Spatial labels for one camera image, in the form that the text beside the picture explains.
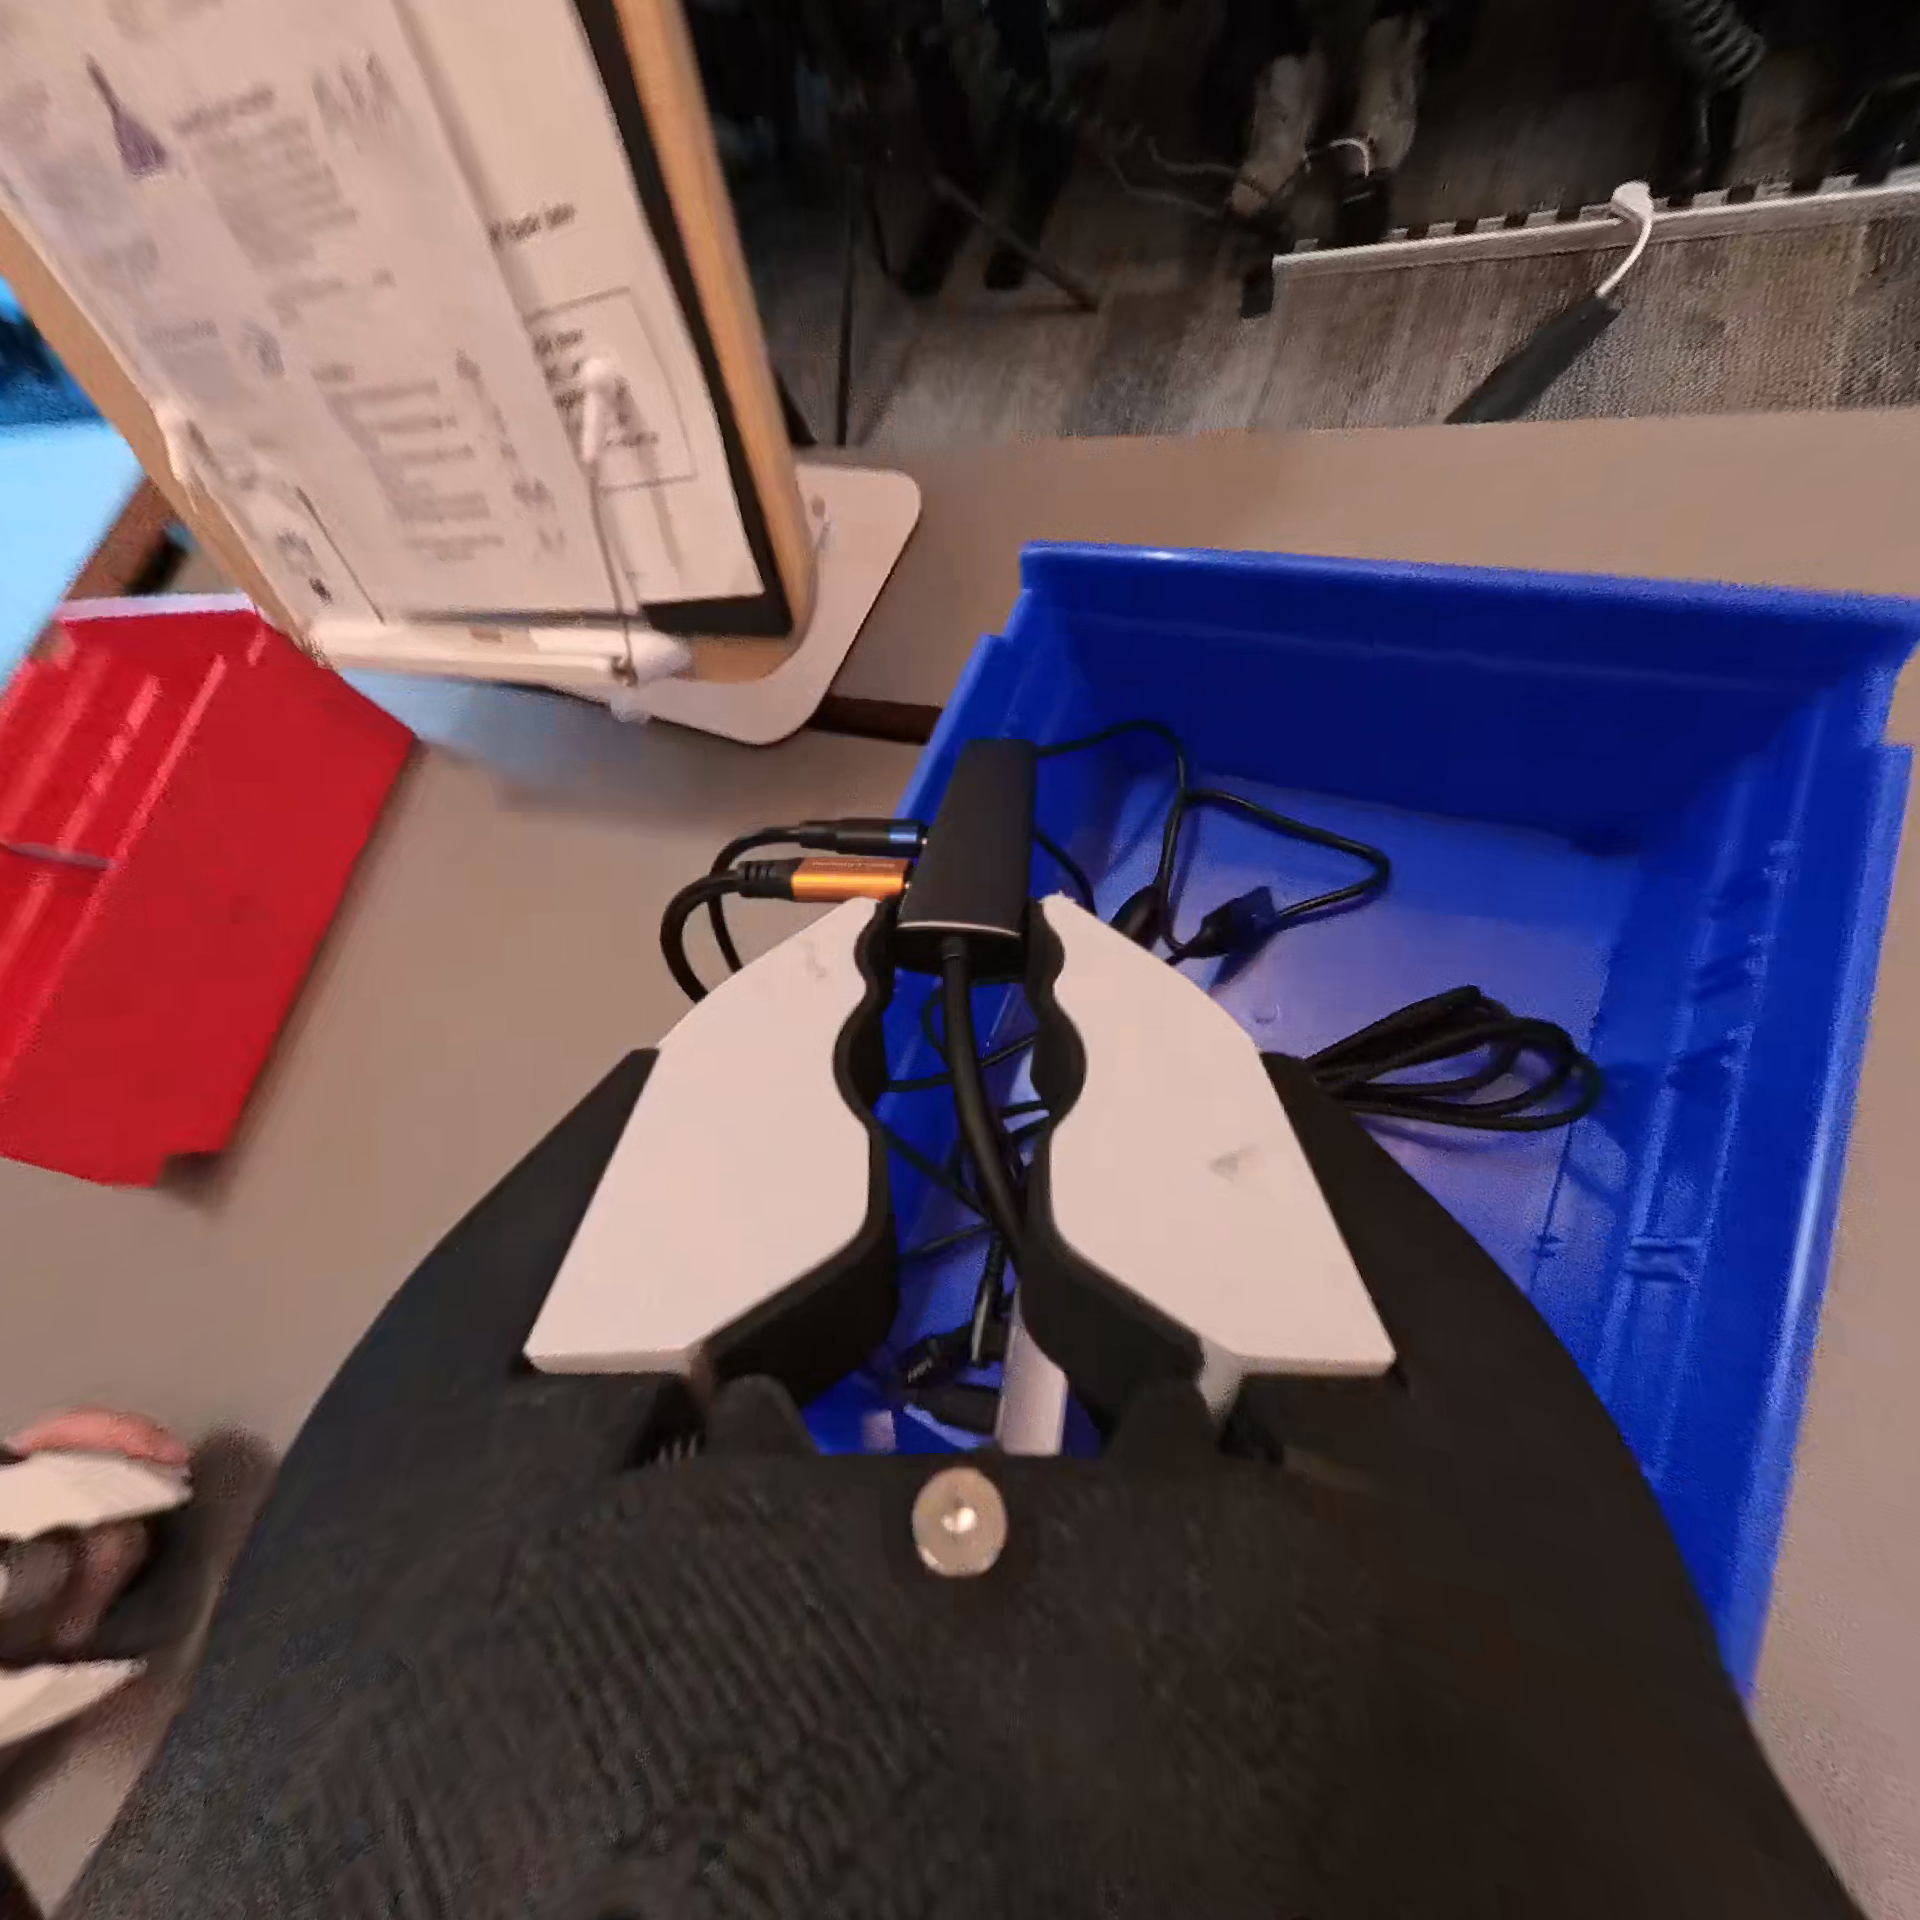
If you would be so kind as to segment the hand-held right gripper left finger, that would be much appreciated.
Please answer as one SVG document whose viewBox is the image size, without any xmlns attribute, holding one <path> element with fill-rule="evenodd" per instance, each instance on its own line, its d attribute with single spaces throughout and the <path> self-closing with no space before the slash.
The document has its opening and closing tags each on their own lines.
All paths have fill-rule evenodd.
<svg viewBox="0 0 1920 1920">
<path fill-rule="evenodd" d="M 814 1405 L 899 1316 L 893 909 L 836 906 L 714 986 L 643 1088 L 526 1337 L 545 1376 L 774 1378 Z"/>
</svg>

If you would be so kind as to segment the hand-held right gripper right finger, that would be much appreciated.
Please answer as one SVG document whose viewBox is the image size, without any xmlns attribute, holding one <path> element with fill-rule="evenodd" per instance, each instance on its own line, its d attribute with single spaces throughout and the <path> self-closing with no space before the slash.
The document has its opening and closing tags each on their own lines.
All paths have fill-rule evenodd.
<svg viewBox="0 0 1920 1920">
<path fill-rule="evenodd" d="M 1386 1378 L 1395 1342 L 1259 1043 L 1066 894 L 1029 915 L 1048 1123 L 1022 1324 L 1104 1434 L 1155 1386 L 1214 1422 L 1252 1378 Z"/>
</svg>

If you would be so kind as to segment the dark grey usb hub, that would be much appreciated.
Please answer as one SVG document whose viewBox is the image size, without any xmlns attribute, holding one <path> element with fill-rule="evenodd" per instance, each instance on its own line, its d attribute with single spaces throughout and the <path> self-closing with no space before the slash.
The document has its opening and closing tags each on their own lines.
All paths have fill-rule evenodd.
<svg viewBox="0 0 1920 1920">
<path fill-rule="evenodd" d="M 1015 1277 L 1024 1277 L 1024 1209 L 989 1100 L 973 1027 L 973 989 L 1022 985 L 1029 972 L 1037 749 L 1029 741 L 961 746 L 899 906 L 899 969 L 939 986 L 960 1140 L 979 1200 Z"/>
</svg>

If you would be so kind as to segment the blue plastic bin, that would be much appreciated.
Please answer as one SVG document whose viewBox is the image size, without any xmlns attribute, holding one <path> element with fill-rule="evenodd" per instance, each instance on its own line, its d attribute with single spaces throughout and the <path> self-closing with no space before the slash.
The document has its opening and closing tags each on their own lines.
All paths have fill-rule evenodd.
<svg viewBox="0 0 1920 1920">
<path fill-rule="evenodd" d="M 1199 786 L 1375 848 L 1388 887 L 1185 972 L 1309 1056 L 1474 985 L 1603 1094 L 1566 1132 L 1370 1132 L 1534 1301 L 1652 1479 L 1751 1690 L 1909 802 L 1917 603 L 1036 543 L 899 802 L 971 738 L 1080 741 L 1037 822 L 1114 915 Z"/>
</svg>

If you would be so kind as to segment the silver usb hub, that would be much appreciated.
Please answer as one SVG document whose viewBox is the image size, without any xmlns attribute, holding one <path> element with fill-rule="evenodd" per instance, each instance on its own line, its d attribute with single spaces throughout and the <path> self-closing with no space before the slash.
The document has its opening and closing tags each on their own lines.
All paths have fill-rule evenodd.
<svg viewBox="0 0 1920 1920">
<path fill-rule="evenodd" d="M 996 1448 L 1010 1459 L 1058 1459 L 1070 1422 L 1070 1378 L 1011 1305 L 999 1362 Z"/>
</svg>

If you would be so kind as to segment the red plastic bin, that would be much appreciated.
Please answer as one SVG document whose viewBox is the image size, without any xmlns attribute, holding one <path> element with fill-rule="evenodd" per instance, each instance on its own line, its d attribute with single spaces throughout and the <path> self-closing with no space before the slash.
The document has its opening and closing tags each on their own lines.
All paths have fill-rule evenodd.
<svg viewBox="0 0 1920 1920">
<path fill-rule="evenodd" d="M 226 1152 L 415 755 L 243 599 L 67 603 L 2 685 L 2 1161 Z"/>
</svg>

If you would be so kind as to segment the wooden book stand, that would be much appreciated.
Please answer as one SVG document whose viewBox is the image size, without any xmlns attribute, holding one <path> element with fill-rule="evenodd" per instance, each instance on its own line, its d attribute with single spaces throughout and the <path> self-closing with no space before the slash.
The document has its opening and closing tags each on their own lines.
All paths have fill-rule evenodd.
<svg viewBox="0 0 1920 1920">
<path fill-rule="evenodd" d="M 252 542 L 184 475 L 176 448 L 118 351 L 6 202 L 2 274 L 228 582 L 324 665 L 551 685 L 627 717 L 671 722 L 740 746 L 774 746 L 823 708 L 918 529 L 920 490 L 899 471 L 796 463 L 682 7 L 621 4 L 618 9 L 669 172 L 669 197 L 689 239 L 699 311 L 714 321 L 723 390 L 740 406 L 748 465 L 765 490 L 778 571 L 796 599 L 784 636 L 687 636 L 639 616 L 615 627 L 360 615 L 304 621 L 260 571 Z"/>
</svg>

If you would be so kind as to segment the printed instruction sheet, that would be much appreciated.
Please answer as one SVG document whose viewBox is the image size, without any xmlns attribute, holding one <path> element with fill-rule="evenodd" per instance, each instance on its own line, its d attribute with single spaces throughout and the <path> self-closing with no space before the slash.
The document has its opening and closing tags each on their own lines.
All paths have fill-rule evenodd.
<svg viewBox="0 0 1920 1920">
<path fill-rule="evenodd" d="M 2 4 L 2 202 L 304 621 L 795 627 L 618 4 Z"/>
</svg>

